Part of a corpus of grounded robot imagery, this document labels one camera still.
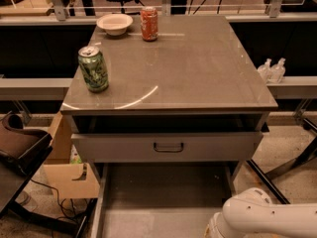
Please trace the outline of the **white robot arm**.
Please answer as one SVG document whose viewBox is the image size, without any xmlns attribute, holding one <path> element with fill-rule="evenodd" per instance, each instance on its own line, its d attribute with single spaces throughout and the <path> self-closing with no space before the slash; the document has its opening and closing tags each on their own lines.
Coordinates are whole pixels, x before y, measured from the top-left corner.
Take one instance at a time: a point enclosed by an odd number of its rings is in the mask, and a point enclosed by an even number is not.
<svg viewBox="0 0 317 238">
<path fill-rule="evenodd" d="M 270 233 L 287 238 L 317 238 L 317 204 L 274 204 L 252 187 L 225 201 L 209 220 L 204 238 L 245 238 Z"/>
</svg>

